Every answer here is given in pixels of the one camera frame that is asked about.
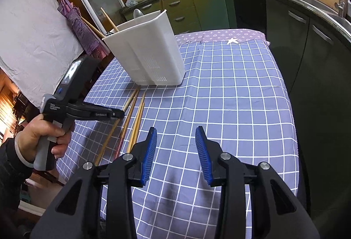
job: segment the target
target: white star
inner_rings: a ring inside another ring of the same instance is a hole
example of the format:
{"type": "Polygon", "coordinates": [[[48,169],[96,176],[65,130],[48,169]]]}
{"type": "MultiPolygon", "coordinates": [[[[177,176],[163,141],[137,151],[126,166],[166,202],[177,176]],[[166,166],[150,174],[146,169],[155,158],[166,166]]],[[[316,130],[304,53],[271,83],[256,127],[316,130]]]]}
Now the white star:
{"type": "Polygon", "coordinates": [[[231,39],[228,40],[227,45],[228,45],[228,44],[231,44],[232,42],[234,42],[234,43],[236,43],[236,44],[239,44],[239,42],[237,42],[237,40],[238,40],[237,38],[231,38],[231,39]]]}

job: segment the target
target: drawer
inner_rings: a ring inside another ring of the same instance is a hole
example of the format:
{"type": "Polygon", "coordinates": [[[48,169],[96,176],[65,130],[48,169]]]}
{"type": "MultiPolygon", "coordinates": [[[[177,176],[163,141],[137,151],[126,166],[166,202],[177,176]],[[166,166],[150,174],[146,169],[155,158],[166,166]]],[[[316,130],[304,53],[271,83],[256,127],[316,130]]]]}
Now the drawer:
{"type": "Polygon", "coordinates": [[[165,9],[168,13],[174,13],[179,10],[194,6],[193,0],[164,0],[165,9]]]}
{"type": "Polygon", "coordinates": [[[142,7],[137,7],[139,10],[142,11],[143,14],[149,14],[151,12],[156,12],[160,10],[160,3],[157,1],[154,1],[152,3],[147,3],[146,5],[142,7]]]}
{"type": "Polygon", "coordinates": [[[179,25],[199,22],[195,7],[189,7],[184,10],[176,11],[174,13],[167,12],[167,15],[172,28],[178,27],[179,25]]]}
{"type": "Polygon", "coordinates": [[[190,32],[201,31],[199,23],[190,23],[184,25],[176,25],[173,27],[174,34],[188,34],[190,32]]]}
{"type": "MultiPolygon", "coordinates": [[[[152,3],[147,3],[146,5],[143,6],[139,6],[137,7],[137,9],[141,10],[141,12],[143,14],[149,14],[151,12],[156,12],[160,10],[160,3],[158,1],[154,1],[152,3]]],[[[133,19],[133,12],[134,10],[132,10],[132,12],[125,14],[124,17],[126,18],[127,21],[130,21],[131,19],[133,19]]]]}

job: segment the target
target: human hand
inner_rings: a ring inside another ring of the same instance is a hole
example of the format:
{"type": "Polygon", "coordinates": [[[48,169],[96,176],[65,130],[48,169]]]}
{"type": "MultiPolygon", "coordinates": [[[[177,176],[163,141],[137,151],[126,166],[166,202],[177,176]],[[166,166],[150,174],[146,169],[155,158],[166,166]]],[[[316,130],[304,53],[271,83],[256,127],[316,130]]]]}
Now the human hand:
{"type": "Polygon", "coordinates": [[[43,115],[40,114],[32,119],[31,122],[19,133],[17,137],[18,148],[25,160],[28,162],[34,161],[36,158],[36,147],[40,136],[57,137],[57,145],[52,147],[51,153],[55,158],[61,158],[67,150],[68,144],[71,141],[74,123],[67,133],[51,122],[43,120],[43,115]]]}

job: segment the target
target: sink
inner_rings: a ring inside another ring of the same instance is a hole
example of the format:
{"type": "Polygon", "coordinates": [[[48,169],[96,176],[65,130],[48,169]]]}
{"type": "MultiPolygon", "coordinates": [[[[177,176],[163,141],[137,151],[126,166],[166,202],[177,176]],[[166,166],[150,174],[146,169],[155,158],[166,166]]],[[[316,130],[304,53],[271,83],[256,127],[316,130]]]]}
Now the sink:
{"type": "Polygon", "coordinates": [[[333,10],[332,8],[328,7],[327,5],[323,4],[322,2],[318,1],[318,0],[302,0],[312,6],[315,6],[317,8],[319,8],[320,10],[323,11],[327,11],[327,12],[336,12],[335,10],[333,10]]]}
{"type": "Polygon", "coordinates": [[[351,23],[349,23],[347,20],[335,14],[328,14],[328,16],[330,16],[334,21],[339,23],[342,27],[351,33],[351,23]]]}

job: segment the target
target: purple patterned cloth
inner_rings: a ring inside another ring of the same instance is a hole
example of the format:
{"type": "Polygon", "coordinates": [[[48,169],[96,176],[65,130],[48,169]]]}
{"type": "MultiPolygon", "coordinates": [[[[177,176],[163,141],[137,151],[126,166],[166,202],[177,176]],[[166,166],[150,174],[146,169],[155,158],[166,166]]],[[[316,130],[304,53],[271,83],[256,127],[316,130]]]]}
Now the purple patterned cloth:
{"type": "Polygon", "coordinates": [[[79,8],[75,7],[69,0],[60,1],[61,3],[57,10],[68,19],[69,25],[78,38],[80,45],[88,55],[91,55],[92,52],[100,45],[100,41],[80,18],[81,14],[79,8]]]}
{"type": "Polygon", "coordinates": [[[236,44],[254,39],[262,40],[268,46],[270,44],[266,41],[266,37],[262,32],[242,28],[199,31],[189,34],[178,34],[175,37],[178,45],[194,42],[228,41],[231,39],[233,39],[233,42],[236,44]]]}
{"type": "MultiPolygon", "coordinates": [[[[266,161],[296,193],[299,163],[290,101],[277,64],[264,40],[240,44],[195,42],[180,46],[185,77],[179,86],[145,86],[145,108],[139,141],[151,126],[157,148],[150,180],[132,191],[138,238],[213,239],[220,188],[204,180],[195,145],[203,126],[208,139],[240,161],[266,161]]],[[[121,108],[136,87],[113,59],[85,101],[121,108]]],[[[136,116],[134,109],[122,153],[136,116]]],[[[59,173],[68,179],[86,161],[94,161],[113,122],[76,121],[72,141],[59,173]]],[[[116,129],[101,164],[114,159],[116,129]]],[[[101,216],[106,217],[108,187],[104,186],[101,216]]],[[[246,238],[251,238],[251,201],[246,195],[246,238]]]]}

